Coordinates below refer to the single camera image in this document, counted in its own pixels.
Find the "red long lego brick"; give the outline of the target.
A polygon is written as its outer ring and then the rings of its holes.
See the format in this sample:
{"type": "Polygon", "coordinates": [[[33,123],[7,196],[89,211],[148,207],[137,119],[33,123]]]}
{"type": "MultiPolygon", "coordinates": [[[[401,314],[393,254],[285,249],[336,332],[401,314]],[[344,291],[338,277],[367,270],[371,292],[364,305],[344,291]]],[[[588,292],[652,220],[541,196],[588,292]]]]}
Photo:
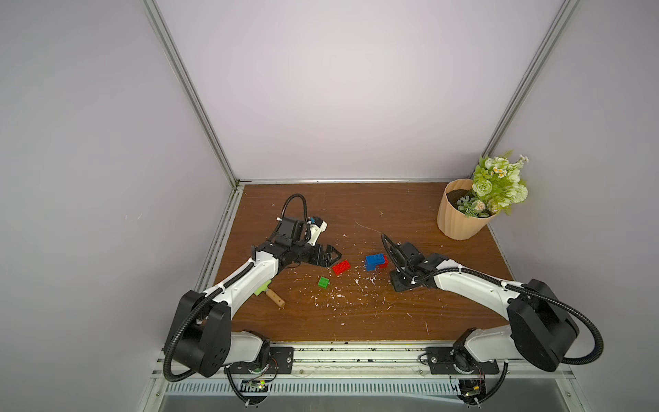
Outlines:
{"type": "Polygon", "coordinates": [[[340,263],[335,264],[332,267],[332,271],[336,276],[341,276],[341,274],[349,271],[352,268],[352,265],[348,260],[343,260],[340,263]]]}

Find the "blue long lego brick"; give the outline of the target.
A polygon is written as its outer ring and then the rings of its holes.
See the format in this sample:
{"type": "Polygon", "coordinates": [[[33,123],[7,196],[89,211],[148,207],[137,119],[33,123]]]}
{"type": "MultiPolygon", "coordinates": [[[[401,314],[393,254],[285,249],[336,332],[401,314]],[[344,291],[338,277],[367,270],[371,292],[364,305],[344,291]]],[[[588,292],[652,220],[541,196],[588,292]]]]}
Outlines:
{"type": "Polygon", "coordinates": [[[366,256],[365,258],[366,271],[375,271],[376,269],[378,269],[378,265],[382,264],[383,261],[384,261],[384,254],[382,253],[366,256]]]}

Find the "red small lego brick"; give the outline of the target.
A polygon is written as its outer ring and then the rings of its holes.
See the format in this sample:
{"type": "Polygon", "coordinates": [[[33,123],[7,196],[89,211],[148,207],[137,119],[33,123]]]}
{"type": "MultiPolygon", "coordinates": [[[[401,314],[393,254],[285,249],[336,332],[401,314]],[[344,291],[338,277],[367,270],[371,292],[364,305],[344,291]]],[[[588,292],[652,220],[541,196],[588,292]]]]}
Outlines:
{"type": "Polygon", "coordinates": [[[382,262],[382,264],[378,265],[378,268],[379,269],[385,269],[385,268],[388,267],[388,265],[389,265],[388,257],[384,256],[384,261],[382,262]]]}

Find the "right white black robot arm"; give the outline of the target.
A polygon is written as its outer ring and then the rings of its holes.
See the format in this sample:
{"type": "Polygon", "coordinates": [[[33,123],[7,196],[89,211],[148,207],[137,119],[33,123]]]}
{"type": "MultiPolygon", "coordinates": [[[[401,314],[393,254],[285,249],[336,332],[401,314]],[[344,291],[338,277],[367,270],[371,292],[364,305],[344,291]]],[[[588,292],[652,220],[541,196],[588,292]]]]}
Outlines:
{"type": "Polygon", "coordinates": [[[397,292],[439,289],[471,300],[506,321],[490,329],[468,329],[453,343],[453,367],[462,374],[504,360],[525,360],[554,372],[579,335],[573,316],[551,302],[555,296],[544,283],[523,284],[489,276],[444,255],[425,256],[409,242],[387,245],[385,252],[394,265],[391,283],[397,292]]]}

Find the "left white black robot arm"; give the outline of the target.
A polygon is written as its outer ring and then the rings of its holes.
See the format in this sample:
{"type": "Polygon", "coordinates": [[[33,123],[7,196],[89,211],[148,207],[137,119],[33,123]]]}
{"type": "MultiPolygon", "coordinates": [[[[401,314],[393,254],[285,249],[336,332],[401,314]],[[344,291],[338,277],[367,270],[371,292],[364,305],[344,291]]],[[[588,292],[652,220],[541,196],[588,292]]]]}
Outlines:
{"type": "Polygon", "coordinates": [[[306,221],[281,217],[271,237],[252,247],[249,259],[235,272],[202,292],[185,293],[164,344],[165,379],[179,382],[194,374],[208,378],[223,367],[240,363],[266,368],[268,338],[250,331],[233,332],[233,317],[290,264],[329,268],[337,263],[341,253],[331,245],[319,244],[327,227],[318,216],[306,221]]]}

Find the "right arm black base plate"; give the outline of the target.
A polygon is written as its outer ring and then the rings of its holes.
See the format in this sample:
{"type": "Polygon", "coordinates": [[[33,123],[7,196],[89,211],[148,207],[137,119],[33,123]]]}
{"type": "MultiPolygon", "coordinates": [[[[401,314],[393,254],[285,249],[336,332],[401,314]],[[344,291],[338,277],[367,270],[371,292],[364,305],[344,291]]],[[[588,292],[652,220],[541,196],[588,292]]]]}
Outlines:
{"type": "Polygon", "coordinates": [[[466,352],[450,347],[427,347],[418,361],[430,368],[431,374],[496,375],[496,362],[477,362],[466,352]]]}

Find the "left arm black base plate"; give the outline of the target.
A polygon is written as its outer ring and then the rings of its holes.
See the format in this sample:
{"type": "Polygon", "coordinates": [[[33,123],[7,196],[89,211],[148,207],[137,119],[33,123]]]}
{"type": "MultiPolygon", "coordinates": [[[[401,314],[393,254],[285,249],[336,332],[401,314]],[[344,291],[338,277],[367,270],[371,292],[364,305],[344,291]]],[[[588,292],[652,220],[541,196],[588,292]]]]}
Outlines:
{"type": "Polygon", "coordinates": [[[235,362],[228,367],[231,374],[291,374],[294,348],[274,346],[262,350],[254,362],[235,362]]]}

